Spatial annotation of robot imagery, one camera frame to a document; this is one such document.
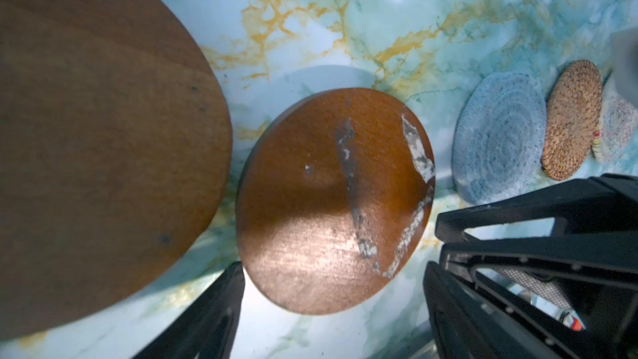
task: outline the green and white marble pattern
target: green and white marble pattern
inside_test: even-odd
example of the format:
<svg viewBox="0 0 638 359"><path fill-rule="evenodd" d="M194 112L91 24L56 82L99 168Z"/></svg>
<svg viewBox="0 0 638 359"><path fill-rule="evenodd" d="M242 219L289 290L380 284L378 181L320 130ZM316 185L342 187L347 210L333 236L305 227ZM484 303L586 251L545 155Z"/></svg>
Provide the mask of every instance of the green and white marble pattern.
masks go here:
<svg viewBox="0 0 638 359"><path fill-rule="evenodd" d="M570 61L611 70L609 35L638 26L638 0L162 0L202 48L227 98L234 152L227 198L184 258L146 289L74 323L0 344L2 358L127 358L175 319L237 259L234 196L251 148L284 109L316 92L387 92L423 123L437 190L407 265L361 305L291 314L247 281L233 358L385 358L427 342L422 277L436 260L436 215L463 205L452 190L452 138L478 82L530 73L547 96ZM575 177L638 175L638 137L615 163L589 156ZM554 183L539 172L531 188Z"/></svg>

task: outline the wooden disc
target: wooden disc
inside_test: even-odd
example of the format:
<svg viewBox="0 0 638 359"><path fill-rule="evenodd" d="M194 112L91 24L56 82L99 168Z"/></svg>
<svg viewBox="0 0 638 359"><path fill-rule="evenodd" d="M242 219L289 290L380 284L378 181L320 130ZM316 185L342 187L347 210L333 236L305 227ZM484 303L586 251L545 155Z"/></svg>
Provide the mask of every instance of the wooden disc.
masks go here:
<svg viewBox="0 0 638 359"><path fill-rule="evenodd" d="M565 180L584 163L598 128L602 98L600 72L589 60L571 64L558 78L547 101L543 169Z"/></svg>
<svg viewBox="0 0 638 359"><path fill-rule="evenodd" d="M329 314L382 289L416 248L434 196L434 156L395 98L314 95L261 137L237 197L239 254L258 289L301 314Z"/></svg>
<svg viewBox="0 0 638 359"><path fill-rule="evenodd" d="M138 291L208 226L231 128L159 0L0 0L0 339Z"/></svg>

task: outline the light blue crocheted mat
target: light blue crocheted mat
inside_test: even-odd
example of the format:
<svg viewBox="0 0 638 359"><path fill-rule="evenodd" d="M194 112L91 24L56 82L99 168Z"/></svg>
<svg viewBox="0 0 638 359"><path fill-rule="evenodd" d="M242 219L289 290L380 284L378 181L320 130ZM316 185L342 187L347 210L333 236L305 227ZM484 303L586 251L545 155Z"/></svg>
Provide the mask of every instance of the light blue crocheted mat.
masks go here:
<svg viewBox="0 0 638 359"><path fill-rule="evenodd" d="M459 195L486 204L523 193L540 169L546 127L546 103L530 76L508 72L483 79L454 134Z"/></svg>

